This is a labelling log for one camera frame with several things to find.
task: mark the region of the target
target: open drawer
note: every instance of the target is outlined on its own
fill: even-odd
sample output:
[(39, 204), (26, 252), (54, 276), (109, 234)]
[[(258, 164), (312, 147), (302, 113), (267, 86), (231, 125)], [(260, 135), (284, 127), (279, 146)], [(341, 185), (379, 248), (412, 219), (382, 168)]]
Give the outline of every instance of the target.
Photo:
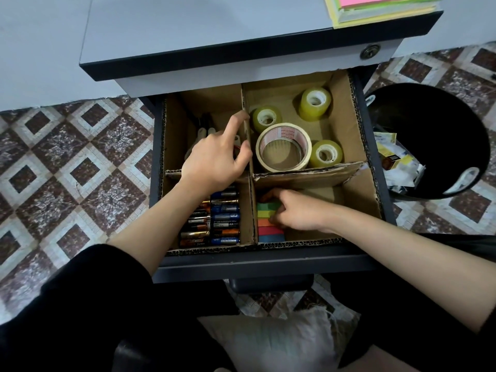
[[(318, 122), (305, 122), (293, 104), (304, 89), (312, 86), (330, 90), (332, 110)], [(285, 242), (264, 244), (258, 242), (257, 234), (257, 198), (271, 187), (302, 190), (394, 223), (363, 91), (352, 70), (164, 95), (158, 102), (155, 119), (150, 206), (180, 178), (184, 155), (196, 137), (196, 128), (185, 108), (197, 117), (209, 112), (219, 130), (239, 109), (251, 112), (262, 104), (277, 104), (283, 121), (303, 127), (312, 140), (330, 138), (338, 142), (343, 149), (342, 163), (331, 168), (264, 173), (254, 155), (236, 182), (241, 213), (239, 245), (181, 248), (175, 241), (154, 281), (357, 271), (375, 266), (369, 256), (337, 235), (289, 230)], [(248, 122), (238, 134), (254, 147), (257, 135)]]

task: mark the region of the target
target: white wall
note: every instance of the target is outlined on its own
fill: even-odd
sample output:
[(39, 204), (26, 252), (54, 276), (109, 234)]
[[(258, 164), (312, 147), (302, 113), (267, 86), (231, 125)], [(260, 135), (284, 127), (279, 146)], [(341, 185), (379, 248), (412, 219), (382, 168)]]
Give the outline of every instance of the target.
[(394, 56), (496, 41), (496, 0), (443, 0), (444, 14), (423, 37), (405, 39)]
[(0, 0), (0, 111), (124, 94), (79, 68), (90, 1)]

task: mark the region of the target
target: drawer lock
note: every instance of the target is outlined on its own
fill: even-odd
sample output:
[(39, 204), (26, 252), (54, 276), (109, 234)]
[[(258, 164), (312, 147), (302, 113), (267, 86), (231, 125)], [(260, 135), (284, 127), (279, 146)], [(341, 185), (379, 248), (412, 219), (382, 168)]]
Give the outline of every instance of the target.
[(381, 46), (379, 44), (369, 44), (363, 51), (360, 53), (360, 58), (362, 60), (368, 60), (369, 58), (374, 57), (381, 50)]

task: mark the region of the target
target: stack of sticky notes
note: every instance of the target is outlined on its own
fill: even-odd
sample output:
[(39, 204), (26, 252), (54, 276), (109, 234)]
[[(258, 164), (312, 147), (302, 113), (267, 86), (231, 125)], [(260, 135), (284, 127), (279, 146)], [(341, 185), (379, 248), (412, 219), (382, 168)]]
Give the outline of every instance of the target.
[(281, 206), (280, 202), (257, 203), (258, 241), (260, 243), (285, 242), (284, 231), (270, 223), (269, 218)]
[(335, 29), (431, 13), (440, 0), (325, 0)]

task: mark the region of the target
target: yellow tape roll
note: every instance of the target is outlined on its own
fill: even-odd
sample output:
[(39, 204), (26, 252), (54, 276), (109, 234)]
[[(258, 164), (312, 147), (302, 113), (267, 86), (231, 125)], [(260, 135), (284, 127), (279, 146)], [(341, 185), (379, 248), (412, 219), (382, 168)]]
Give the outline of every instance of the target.
[(332, 167), (343, 160), (343, 150), (334, 141), (322, 140), (312, 147), (309, 166), (312, 168)]
[(312, 142), (301, 127), (284, 122), (262, 132), (255, 153), (267, 172), (297, 171), (307, 166)]
[(274, 124), (282, 122), (281, 111), (274, 106), (262, 106), (255, 110), (251, 119), (253, 129), (261, 133)]
[(331, 94), (322, 87), (307, 89), (301, 96), (298, 113), (303, 120), (318, 121), (331, 104)]

